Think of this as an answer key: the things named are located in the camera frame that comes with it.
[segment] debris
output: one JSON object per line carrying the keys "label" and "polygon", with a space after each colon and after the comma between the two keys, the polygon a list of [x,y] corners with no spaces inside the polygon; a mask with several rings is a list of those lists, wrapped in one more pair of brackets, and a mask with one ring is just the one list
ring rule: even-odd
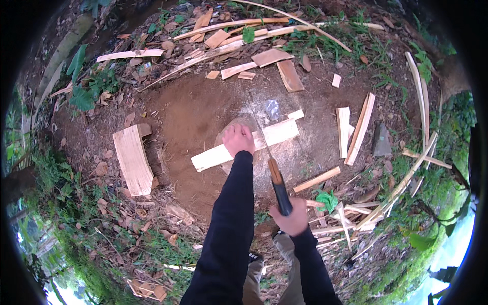
{"label": "debris", "polygon": [[251,57],[251,59],[260,67],[265,67],[277,61],[283,61],[294,58],[293,55],[278,49],[269,49]]}
{"label": "debris", "polygon": [[149,124],[137,124],[112,135],[121,171],[131,196],[151,193],[153,173],[147,162],[142,137],[151,134]]}
{"label": "debris", "polygon": [[256,76],[256,73],[251,73],[251,72],[241,72],[238,75],[238,78],[244,79],[244,80],[252,80]]}
{"label": "debris", "polygon": [[371,118],[371,113],[374,107],[374,100],[375,95],[369,92],[366,96],[361,114],[359,115],[358,123],[356,124],[354,135],[352,136],[351,145],[349,146],[344,164],[352,166],[354,164],[354,161],[356,160],[356,157],[358,156],[359,149],[361,148],[361,144],[363,143],[367,126],[369,124],[369,119]]}
{"label": "debris", "polygon": [[389,132],[385,123],[381,122],[376,126],[373,137],[373,156],[386,156],[391,154]]}
{"label": "debris", "polygon": [[118,52],[118,53],[98,56],[97,62],[115,60],[120,58],[131,58],[131,57],[159,57],[162,54],[163,54],[163,50],[159,50],[159,49],[125,51],[125,52]]}
{"label": "debris", "polygon": [[291,60],[279,61],[276,63],[280,76],[288,92],[305,90],[302,81],[298,77],[295,66]]}
{"label": "debris", "polygon": [[217,78],[217,76],[219,76],[219,74],[220,74],[220,71],[210,71],[205,78],[214,80]]}
{"label": "debris", "polygon": [[350,126],[349,115],[349,107],[336,108],[337,130],[339,131],[339,158],[347,157],[347,141],[349,139]]}
{"label": "debris", "polygon": [[335,167],[335,168],[333,168],[333,169],[331,169],[331,170],[329,170],[329,171],[327,171],[327,172],[325,172],[325,173],[323,173],[323,174],[321,174],[321,175],[319,175],[313,179],[310,179],[310,180],[294,187],[293,190],[295,191],[295,193],[298,193],[298,192],[300,192],[306,188],[309,188],[313,185],[319,184],[319,183],[321,183],[327,179],[330,179],[330,178],[332,178],[335,175],[338,175],[340,173],[341,173],[341,169],[339,167]]}
{"label": "debris", "polygon": [[225,80],[225,79],[228,79],[229,77],[233,76],[233,75],[236,75],[238,73],[241,73],[245,70],[249,70],[249,69],[252,69],[252,68],[255,68],[257,67],[258,65],[255,63],[255,62],[248,62],[248,63],[243,63],[243,64],[240,64],[238,66],[234,66],[234,67],[230,67],[230,68],[227,68],[227,69],[224,69],[222,71],[220,71],[221,75],[222,75],[222,79]]}
{"label": "debris", "polygon": [[[295,120],[303,118],[304,116],[303,111],[300,109],[289,114],[288,120],[263,128],[263,133],[266,137],[266,143],[268,146],[271,147],[274,144],[281,143],[285,140],[298,136],[300,133],[298,132],[298,127]],[[260,133],[255,131],[252,133],[252,136],[254,137],[256,151],[263,149],[265,146]],[[198,172],[231,160],[232,157],[223,144],[191,158],[193,166],[195,166]]]}
{"label": "debris", "polygon": [[332,80],[332,87],[339,88],[341,82],[341,76],[334,73],[334,79]]}

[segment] wood board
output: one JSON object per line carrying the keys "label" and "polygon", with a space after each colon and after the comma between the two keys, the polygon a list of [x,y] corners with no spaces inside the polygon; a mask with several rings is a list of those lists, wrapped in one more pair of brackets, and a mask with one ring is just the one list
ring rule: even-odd
{"label": "wood board", "polygon": [[312,178],[296,187],[293,188],[293,190],[295,191],[295,193],[298,193],[300,191],[303,191],[304,189],[307,189],[313,185],[316,185],[316,184],[319,184],[321,182],[324,182],[325,180],[328,180],[332,177],[334,177],[335,175],[338,175],[341,173],[341,169],[339,167],[335,167],[331,170],[328,170],[327,172],[315,177],[315,178]]}
{"label": "wood board", "polygon": [[293,55],[278,49],[269,49],[251,57],[251,59],[260,67],[265,67],[277,61],[284,61],[294,58]]}
{"label": "wood board", "polygon": [[347,157],[347,141],[350,134],[349,107],[336,108],[337,130],[339,132],[339,158]]}
{"label": "wood board", "polygon": [[257,67],[258,65],[255,63],[255,62],[248,62],[248,63],[243,63],[243,64],[240,64],[238,66],[234,66],[234,67],[230,67],[230,68],[227,68],[227,69],[224,69],[222,71],[220,71],[221,75],[222,75],[222,79],[225,80],[225,79],[228,79],[229,77],[233,76],[233,75],[236,75],[238,73],[241,73],[245,70],[249,70],[249,69],[252,69],[252,68],[255,68]]}
{"label": "wood board", "polygon": [[[290,114],[291,118],[288,120],[263,128],[263,133],[268,146],[272,146],[298,136],[300,133],[295,120],[303,117],[300,114],[303,115],[303,111],[295,111]],[[253,132],[252,136],[254,137],[256,150],[265,148],[264,141],[261,138],[259,131]],[[227,148],[221,144],[201,154],[193,156],[191,161],[197,171],[201,172],[204,169],[220,165],[227,161],[231,161],[232,159],[233,158],[230,156]]]}
{"label": "wood board", "polygon": [[163,54],[163,52],[164,50],[159,50],[159,49],[118,52],[118,53],[98,56],[97,62],[116,60],[120,58],[132,58],[132,57],[159,57]]}
{"label": "wood board", "polygon": [[121,171],[132,196],[151,193],[153,172],[147,162],[142,137],[150,133],[149,124],[137,124],[112,135]]}
{"label": "wood board", "polygon": [[302,81],[298,77],[297,70],[291,60],[279,61],[276,63],[280,76],[288,92],[305,90]]}
{"label": "wood board", "polygon": [[361,114],[354,129],[354,134],[352,135],[351,145],[347,152],[347,157],[344,160],[344,164],[353,165],[356,157],[358,156],[359,149],[363,143],[367,126],[369,124],[369,119],[371,118],[371,113],[373,112],[375,95],[369,92],[366,95]]}

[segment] rock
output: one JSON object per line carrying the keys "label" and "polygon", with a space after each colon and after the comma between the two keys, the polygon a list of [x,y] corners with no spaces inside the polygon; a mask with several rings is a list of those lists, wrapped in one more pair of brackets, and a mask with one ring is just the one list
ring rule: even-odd
{"label": "rock", "polygon": [[391,145],[389,140],[388,129],[385,123],[376,126],[373,139],[373,156],[385,156],[391,154]]}

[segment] khaki pants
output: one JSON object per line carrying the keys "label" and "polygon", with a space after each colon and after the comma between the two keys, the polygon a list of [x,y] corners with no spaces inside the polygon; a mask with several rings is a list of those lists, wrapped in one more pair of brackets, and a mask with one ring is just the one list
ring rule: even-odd
{"label": "khaki pants", "polygon": [[[281,256],[291,266],[288,274],[288,287],[281,295],[278,305],[304,305],[302,294],[302,281],[300,280],[300,262],[293,253],[295,245],[288,234],[277,234],[273,239],[274,245],[280,251]],[[259,298],[261,270],[264,267],[263,261],[254,261],[247,267],[247,276],[244,282],[244,305],[263,305]]]}

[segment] black sleeve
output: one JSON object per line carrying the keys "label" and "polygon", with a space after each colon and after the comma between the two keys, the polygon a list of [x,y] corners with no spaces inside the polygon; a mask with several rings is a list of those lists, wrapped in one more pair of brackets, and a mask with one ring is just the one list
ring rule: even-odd
{"label": "black sleeve", "polygon": [[237,153],[214,203],[212,221],[190,287],[181,304],[242,304],[254,237],[252,155]]}
{"label": "black sleeve", "polygon": [[315,247],[317,239],[310,228],[291,237],[295,244],[295,256],[300,261],[300,277],[305,304],[342,304],[334,292],[329,273]]}

